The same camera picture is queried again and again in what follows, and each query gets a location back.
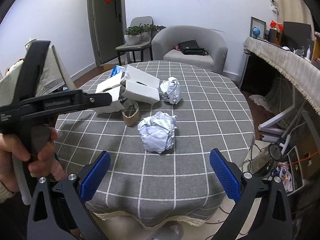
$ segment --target white crumpled paper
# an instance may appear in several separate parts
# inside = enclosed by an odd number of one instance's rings
[[[164,101],[170,102],[170,104],[179,103],[181,99],[180,84],[175,77],[170,77],[168,81],[163,81],[160,88]]]
[[[172,149],[174,130],[177,128],[175,118],[175,115],[156,112],[138,124],[138,131],[146,151],[162,153],[164,150]]]

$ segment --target chair back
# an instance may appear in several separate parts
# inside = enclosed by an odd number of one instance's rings
[[[144,16],[144,17],[136,17],[131,21],[130,27],[132,26],[139,26],[145,24],[153,24],[153,19],[151,16]]]

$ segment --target blue gripper pad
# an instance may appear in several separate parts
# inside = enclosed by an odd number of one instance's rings
[[[111,163],[111,157],[108,152],[96,161],[95,165],[88,173],[80,185],[80,199],[83,202],[92,200],[102,179],[106,175]]]
[[[226,162],[225,158],[222,155],[219,155],[216,150],[211,151],[210,165],[217,175],[228,198],[233,199],[235,203],[237,203],[241,197],[240,185]]]

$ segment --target silver screw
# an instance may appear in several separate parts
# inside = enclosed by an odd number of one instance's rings
[[[275,177],[275,182],[276,183],[280,183],[281,182],[281,179],[279,177]]]
[[[77,177],[76,174],[70,174],[70,175],[68,176],[68,180],[75,180],[76,177]]]
[[[42,184],[42,183],[45,183],[45,181],[46,181],[46,178],[45,177],[41,177],[40,179],[39,179],[39,182]]]
[[[250,172],[245,172],[243,174],[243,176],[246,178],[246,179],[251,179],[252,178],[252,174]]]

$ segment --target human hand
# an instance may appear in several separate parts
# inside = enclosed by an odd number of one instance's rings
[[[38,160],[28,165],[29,171],[35,177],[49,175],[54,160],[54,140],[57,139],[57,131],[51,128],[51,139],[38,153]],[[12,154],[25,162],[31,157],[18,136],[0,133],[0,181],[9,191],[18,192],[19,186],[12,165]]]

